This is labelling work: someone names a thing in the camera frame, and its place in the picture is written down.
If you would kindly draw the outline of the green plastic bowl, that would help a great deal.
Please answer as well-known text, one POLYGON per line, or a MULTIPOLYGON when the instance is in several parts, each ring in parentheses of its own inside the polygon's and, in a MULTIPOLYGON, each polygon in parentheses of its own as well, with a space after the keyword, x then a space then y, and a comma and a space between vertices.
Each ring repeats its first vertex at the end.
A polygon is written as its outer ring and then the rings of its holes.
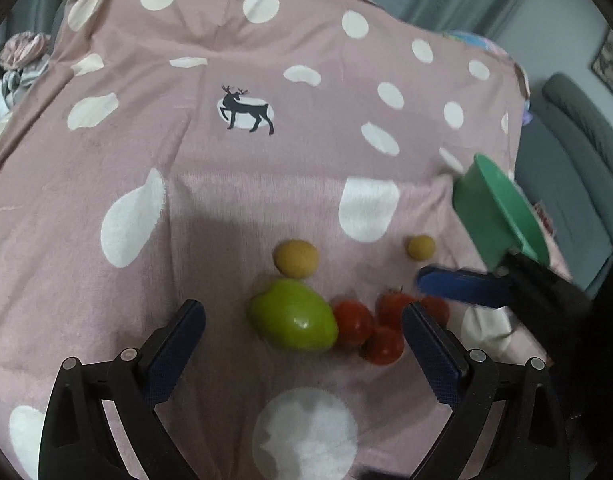
POLYGON ((494 270, 515 249, 549 266, 546 238, 531 204, 495 162, 474 156, 453 188, 453 207, 486 269, 494 270))

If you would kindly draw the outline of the large green mango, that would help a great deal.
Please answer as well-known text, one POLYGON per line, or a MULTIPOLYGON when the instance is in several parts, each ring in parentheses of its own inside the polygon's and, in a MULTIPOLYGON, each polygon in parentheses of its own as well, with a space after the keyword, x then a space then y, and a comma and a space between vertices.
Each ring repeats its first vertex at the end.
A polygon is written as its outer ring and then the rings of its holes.
POLYGON ((247 318, 277 348, 326 351, 338 340, 335 315, 318 292, 296 280, 279 278, 248 305, 247 318))

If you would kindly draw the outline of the small tan longan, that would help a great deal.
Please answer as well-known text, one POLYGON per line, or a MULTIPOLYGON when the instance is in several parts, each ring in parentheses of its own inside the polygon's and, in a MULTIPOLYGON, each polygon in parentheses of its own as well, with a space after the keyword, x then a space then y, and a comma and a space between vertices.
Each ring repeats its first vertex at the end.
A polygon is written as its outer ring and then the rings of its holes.
POLYGON ((286 240, 275 248, 273 260, 282 275, 303 280, 317 271, 319 251, 307 240, 286 240))

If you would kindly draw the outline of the grey sofa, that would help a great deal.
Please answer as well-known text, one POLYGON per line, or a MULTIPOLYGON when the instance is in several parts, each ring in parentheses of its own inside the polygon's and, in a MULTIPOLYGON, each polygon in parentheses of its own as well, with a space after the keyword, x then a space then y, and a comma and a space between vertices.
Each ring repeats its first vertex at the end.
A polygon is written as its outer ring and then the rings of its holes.
POLYGON ((536 208, 572 281, 595 296, 613 265, 613 128, 567 75, 531 99, 515 180, 536 208))

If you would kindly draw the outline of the pink polka dot cloth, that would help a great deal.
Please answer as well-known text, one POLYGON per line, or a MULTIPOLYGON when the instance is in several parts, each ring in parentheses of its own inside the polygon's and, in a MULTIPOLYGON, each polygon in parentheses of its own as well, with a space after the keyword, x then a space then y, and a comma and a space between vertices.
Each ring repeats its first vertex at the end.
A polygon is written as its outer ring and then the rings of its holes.
POLYGON ((416 359, 282 351, 253 296, 297 238, 309 284, 374 304, 417 234, 481 269, 453 207, 477 154, 515 168, 514 62, 367 0, 70 0, 46 72, 0 113, 0 448, 38 475, 62 361, 107 361, 189 298, 207 330, 159 410, 203 479, 410 474, 440 432, 416 359))

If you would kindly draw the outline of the pink crumpled cloth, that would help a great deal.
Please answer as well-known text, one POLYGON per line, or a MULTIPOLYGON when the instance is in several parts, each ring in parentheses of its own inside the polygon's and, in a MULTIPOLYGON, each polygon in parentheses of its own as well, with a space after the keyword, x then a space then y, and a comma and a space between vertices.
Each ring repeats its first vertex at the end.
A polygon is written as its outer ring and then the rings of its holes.
POLYGON ((48 51, 51 39, 44 32, 18 32, 0 50, 0 67, 3 70, 25 68, 48 51))

